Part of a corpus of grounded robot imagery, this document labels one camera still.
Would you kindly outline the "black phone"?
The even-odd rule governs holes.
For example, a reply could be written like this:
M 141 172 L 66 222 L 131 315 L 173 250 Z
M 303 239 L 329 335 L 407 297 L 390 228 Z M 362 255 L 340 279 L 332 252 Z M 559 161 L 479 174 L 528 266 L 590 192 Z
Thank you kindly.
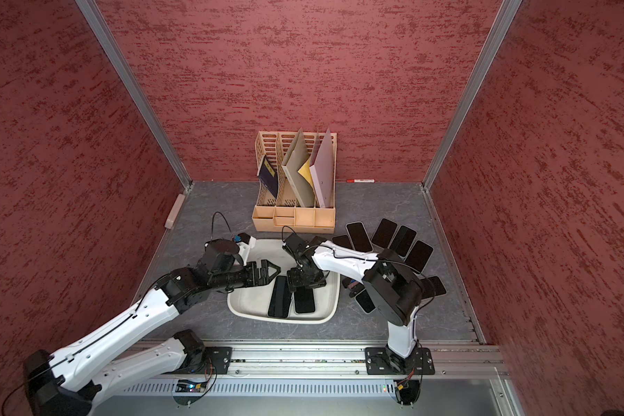
M 342 248 L 352 250 L 353 244 L 348 235 L 335 236 L 331 239 L 333 244 L 336 244 Z
M 418 274 L 421 274 L 433 255 L 433 251 L 433 246 L 418 240 L 408 253 L 405 264 Z

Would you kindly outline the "dark phone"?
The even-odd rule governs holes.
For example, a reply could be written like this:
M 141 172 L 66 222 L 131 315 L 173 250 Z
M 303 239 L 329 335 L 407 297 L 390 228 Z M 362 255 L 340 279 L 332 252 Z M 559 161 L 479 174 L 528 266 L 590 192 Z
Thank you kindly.
M 398 227 L 397 223 L 390 219 L 383 218 L 371 237 L 371 243 L 373 246 L 381 249 L 388 249 L 393 237 L 395 236 L 395 232 L 398 230 Z

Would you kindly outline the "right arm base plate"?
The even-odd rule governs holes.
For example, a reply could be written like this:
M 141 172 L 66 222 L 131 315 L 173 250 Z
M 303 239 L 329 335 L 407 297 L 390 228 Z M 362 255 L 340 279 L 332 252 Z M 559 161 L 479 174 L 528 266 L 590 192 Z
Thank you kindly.
M 370 375 L 435 375 L 429 348 L 415 347 L 411 355 L 402 358 L 389 348 L 366 348 L 365 362 Z

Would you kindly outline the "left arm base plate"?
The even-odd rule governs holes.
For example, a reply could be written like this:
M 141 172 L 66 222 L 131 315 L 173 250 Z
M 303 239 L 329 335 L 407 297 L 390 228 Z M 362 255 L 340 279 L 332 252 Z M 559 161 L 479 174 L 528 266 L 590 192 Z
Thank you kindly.
M 232 361 L 233 348 L 205 347 L 202 352 L 194 352 L 188 356 L 189 363 L 185 367 L 188 374 L 219 374 L 228 373 Z

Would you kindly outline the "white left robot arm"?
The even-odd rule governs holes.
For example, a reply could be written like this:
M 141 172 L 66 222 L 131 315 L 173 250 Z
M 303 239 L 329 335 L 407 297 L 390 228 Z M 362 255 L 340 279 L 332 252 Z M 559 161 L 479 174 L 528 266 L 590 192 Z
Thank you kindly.
M 253 241 L 216 239 L 194 266 L 157 279 L 134 305 L 99 329 L 50 353 L 40 349 L 24 361 L 24 393 L 34 415 L 88 415 L 123 388 L 158 374 L 215 374 L 206 345 L 183 330 L 159 346 L 122 358 L 137 341 L 204 302 L 213 289 L 267 286 L 280 266 L 247 261 Z

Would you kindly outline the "white case phone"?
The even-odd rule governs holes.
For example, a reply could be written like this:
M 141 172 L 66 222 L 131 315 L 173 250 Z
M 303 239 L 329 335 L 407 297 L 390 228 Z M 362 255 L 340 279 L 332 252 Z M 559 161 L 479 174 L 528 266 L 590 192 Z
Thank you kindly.
M 369 253 L 373 251 L 372 243 L 362 222 L 348 223 L 346 225 L 346 231 L 348 232 L 348 236 L 355 251 L 359 251 L 361 253 Z
M 288 279 L 285 276 L 278 276 L 270 298 L 268 317 L 287 319 L 291 309 L 292 293 L 289 290 Z
M 389 249 L 394 251 L 401 258 L 405 258 L 409 253 L 416 238 L 417 232 L 405 225 L 399 227 L 395 233 Z

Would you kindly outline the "large pink case phone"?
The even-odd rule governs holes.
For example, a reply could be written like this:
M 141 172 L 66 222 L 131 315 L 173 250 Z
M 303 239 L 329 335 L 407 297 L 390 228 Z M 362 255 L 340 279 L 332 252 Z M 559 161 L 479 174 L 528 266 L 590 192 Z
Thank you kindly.
M 374 303 L 365 289 L 355 296 L 355 301 L 365 314 L 369 315 L 375 310 Z

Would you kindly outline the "white plastic storage tray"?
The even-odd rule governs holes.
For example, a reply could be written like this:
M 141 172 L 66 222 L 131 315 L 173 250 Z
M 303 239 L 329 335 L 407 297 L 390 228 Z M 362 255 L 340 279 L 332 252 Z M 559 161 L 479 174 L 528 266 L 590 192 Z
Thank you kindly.
M 247 251 L 247 262 L 255 261 L 258 266 L 262 259 L 267 259 L 278 265 L 282 273 L 296 265 L 294 259 L 282 248 L 283 243 L 278 239 L 251 239 L 250 249 Z M 248 289 L 235 289 L 228 295 L 227 305 L 230 311 L 238 317 L 244 317 L 263 322 L 280 322 L 291 324 L 317 325 L 329 321 L 336 313 L 341 277 L 338 273 L 330 272 L 326 278 L 326 285 L 314 289 L 315 311 L 309 314 L 298 314 L 295 303 L 291 302 L 289 316 L 286 318 L 269 317 L 268 309 L 275 282 L 267 286 Z

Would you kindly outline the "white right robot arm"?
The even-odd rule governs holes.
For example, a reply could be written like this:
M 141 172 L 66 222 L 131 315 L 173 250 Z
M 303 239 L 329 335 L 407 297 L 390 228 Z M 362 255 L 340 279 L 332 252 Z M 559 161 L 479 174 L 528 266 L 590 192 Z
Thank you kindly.
M 390 249 L 366 253 L 330 241 L 310 244 L 294 235 L 283 243 L 295 260 L 298 275 L 311 284 L 330 273 L 362 284 L 376 310 L 388 321 L 387 349 L 394 359 L 405 360 L 418 344 L 415 316 L 425 287 L 417 274 Z

